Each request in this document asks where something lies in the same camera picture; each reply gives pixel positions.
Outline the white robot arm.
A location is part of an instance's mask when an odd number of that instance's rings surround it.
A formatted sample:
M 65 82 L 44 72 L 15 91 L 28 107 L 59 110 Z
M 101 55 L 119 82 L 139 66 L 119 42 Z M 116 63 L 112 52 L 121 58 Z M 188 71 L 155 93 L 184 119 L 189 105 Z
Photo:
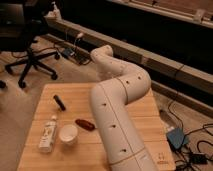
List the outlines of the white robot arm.
M 151 87 L 146 70 L 113 57 L 110 45 L 90 53 L 97 67 L 112 74 L 91 89 L 90 106 L 112 171 L 158 171 L 126 105 L 144 97 Z

